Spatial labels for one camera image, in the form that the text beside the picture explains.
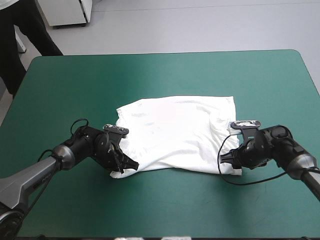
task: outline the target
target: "green table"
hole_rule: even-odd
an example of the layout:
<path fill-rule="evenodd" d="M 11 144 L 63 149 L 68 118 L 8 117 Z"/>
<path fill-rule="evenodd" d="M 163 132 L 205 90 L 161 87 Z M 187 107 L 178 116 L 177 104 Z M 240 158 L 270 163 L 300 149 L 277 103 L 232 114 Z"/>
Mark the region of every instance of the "green table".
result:
<path fill-rule="evenodd" d="M 142 98 L 234 96 L 237 119 L 282 124 L 320 159 L 320 97 L 294 50 L 37 57 L 0 128 L 0 176 L 33 164 L 80 117 L 96 128 Z M 234 181 L 282 170 L 245 169 Z M 21 236 L 317 237 L 320 204 L 288 176 L 252 186 L 165 169 L 112 179 L 91 159 L 58 173 Z"/>

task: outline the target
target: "person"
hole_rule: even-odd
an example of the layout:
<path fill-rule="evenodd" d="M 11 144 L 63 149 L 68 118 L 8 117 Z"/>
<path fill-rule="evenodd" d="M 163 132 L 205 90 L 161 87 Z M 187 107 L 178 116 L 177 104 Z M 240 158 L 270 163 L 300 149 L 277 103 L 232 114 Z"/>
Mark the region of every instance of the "person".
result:
<path fill-rule="evenodd" d="M 63 55 L 48 34 L 35 0 L 0 0 L 0 77 L 13 97 L 26 74 L 19 58 L 14 25 L 42 56 Z"/>

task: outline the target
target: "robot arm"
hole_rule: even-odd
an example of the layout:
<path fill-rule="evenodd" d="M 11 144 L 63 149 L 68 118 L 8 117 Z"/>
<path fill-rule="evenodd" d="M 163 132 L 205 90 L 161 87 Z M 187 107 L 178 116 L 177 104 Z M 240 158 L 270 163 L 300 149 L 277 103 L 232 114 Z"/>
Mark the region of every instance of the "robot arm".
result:
<path fill-rule="evenodd" d="M 126 156 L 119 147 L 121 139 L 129 133 L 128 129 L 107 124 L 101 131 L 88 124 L 87 121 L 86 125 L 71 133 L 71 138 L 55 147 L 51 156 L 0 179 L 1 240 L 15 238 L 30 210 L 29 195 L 39 186 L 48 184 L 57 172 L 70 170 L 87 157 L 92 157 L 108 170 L 123 173 L 123 169 L 138 169 L 139 164 Z"/>
<path fill-rule="evenodd" d="M 259 130 L 258 121 L 235 121 L 230 123 L 231 135 L 242 134 L 243 143 L 221 155 L 221 163 L 254 169 L 263 167 L 271 159 L 294 180 L 301 180 L 320 201 L 320 174 L 317 160 L 282 125 Z"/>

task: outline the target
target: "gray floor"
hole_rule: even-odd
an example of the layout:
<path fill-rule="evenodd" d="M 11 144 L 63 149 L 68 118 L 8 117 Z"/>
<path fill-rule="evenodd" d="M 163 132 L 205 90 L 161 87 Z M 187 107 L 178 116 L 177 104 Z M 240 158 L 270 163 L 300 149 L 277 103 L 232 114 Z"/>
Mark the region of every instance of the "gray floor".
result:
<path fill-rule="evenodd" d="M 65 55 L 295 49 L 320 92 L 319 26 L 320 0 L 94 0 L 86 27 L 48 32 Z M 28 68 L 40 54 L 20 36 Z"/>

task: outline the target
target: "wire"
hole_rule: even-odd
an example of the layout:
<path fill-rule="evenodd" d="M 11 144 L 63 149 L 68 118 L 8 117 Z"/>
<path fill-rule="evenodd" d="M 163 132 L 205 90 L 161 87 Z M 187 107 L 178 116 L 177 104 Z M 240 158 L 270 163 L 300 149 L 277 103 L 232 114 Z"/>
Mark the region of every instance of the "wire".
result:
<path fill-rule="evenodd" d="M 38 158 L 37 160 L 37 163 L 41 161 L 42 157 L 44 156 L 45 153 L 53 153 L 53 151 L 51 149 L 47 149 L 47 150 L 44 150 L 40 157 Z M 47 186 L 49 185 L 52 177 L 54 176 L 55 172 L 58 170 L 59 168 L 59 161 L 61 159 L 61 157 L 59 156 L 54 156 L 53 154 L 51 154 L 52 157 L 55 157 L 55 164 L 54 164 L 54 169 L 52 172 L 50 172 L 50 176 L 49 178 L 46 180 L 44 186 L 42 187 L 41 191 L 38 193 L 38 195 L 35 197 L 35 199 L 33 200 L 32 204 L 30 205 L 30 207 L 28 208 L 28 210 L 25 212 L 23 218 L 21 219 L 21 222 L 27 217 L 27 215 L 30 213 L 30 211 L 32 210 L 32 208 L 35 206 L 35 204 L 37 203 L 38 199 L 40 198 L 40 196 L 44 193 L 44 191 L 46 190 Z"/>
<path fill-rule="evenodd" d="M 76 123 L 81 122 L 81 121 L 86 121 L 86 124 L 81 126 L 81 127 L 87 127 L 89 125 L 89 121 L 86 118 L 79 118 L 78 120 L 75 120 L 74 123 L 72 123 L 72 125 L 70 127 L 70 133 L 71 133 L 72 136 L 74 135 L 74 133 L 72 132 L 72 128 L 74 127 L 74 125 Z"/>
<path fill-rule="evenodd" d="M 40 198 L 40 196 L 44 193 L 44 191 L 46 190 L 48 184 L 50 183 L 52 177 L 54 176 L 55 172 L 58 170 L 59 168 L 59 161 L 58 159 L 55 161 L 54 164 L 54 169 L 53 171 L 50 173 L 49 178 L 46 180 L 43 188 L 41 189 L 41 191 L 38 193 L 38 195 L 35 197 L 35 199 L 33 200 L 32 204 L 30 205 L 30 207 L 28 208 L 28 210 L 25 212 L 23 218 L 21 219 L 21 222 L 27 217 L 27 215 L 30 213 L 30 211 L 32 210 L 32 208 L 35 206 L 35 204 L 37 203 L 38 199 Z"/>
<path fill-rule="evenodd" d="M 36 161 L 37 163 L 38 162 L 40 162 L 41 161 L 41 159 L 42 159 L 42 157 L 45 155 L 45 153 L 49 153 L 49 152 L 53 152 L 51 149 L 47 149 L 47 150 L 44 150 L 42 153 L 41 153 L 41 155 L 40 155 L 40 157 L 38 158 L 38 160 Z"/>
<path fill-rule="evenodd" d="M 289 171 L 284 171 L 276 176 L 272 176 L 272 177 L 269 177 L 269 178 L 265 178 L 265 179 L 262 179 L 262 180 L 259 180 L 259 181 L 252 181 L 252 182 L 244 182 L 244 183 L 237 183 L 237 182 L 232 182 L 232 181 L 229 181 L 227 180 L 223 174 L 221 173 L 221 169 L 220 169 L 220 162 L 219 162 L 219 157 L 220 157 L 220 152 L 225 144 L 225 142 L 227 141 L 227 139 L 231 137 L 231 135 L 227 136 L 222 144 L 221 144 L 221 147 L 218 151 L 218 155 L 217 155 L 217 158 L 216 158 L 216 161 L 217 161 L 217 165 L 218 165 L 218 170 L 219 170 L 219 175 L 221 176 L 221 178 L 227 182 L 228 184 L 232 184 L 232 185 L 236 185 L 236 186 L 247 186 L 247 185 L 253 185 L 253 184 L 259 184 L 259 183 L 264 183 L 264 182 L 267 182 L 267 181 L 270 181 L 270 180 L 274 180 L 274 179 L 277 179 L 277 178 L 280 178 L 282 177 L 283 175 L 286 175 L 286 174 L 289 174 L 289 173 L 292 173 L 292 172 L 295 172 L 295 171 L 308 171 L 308 172 L 313 172 L 313 173 L 318 173 L 320 174 L 320 170 L 319 169 L 316 169 L 316 168 L 295 168 L 295 169 L 291 169 Z"/>

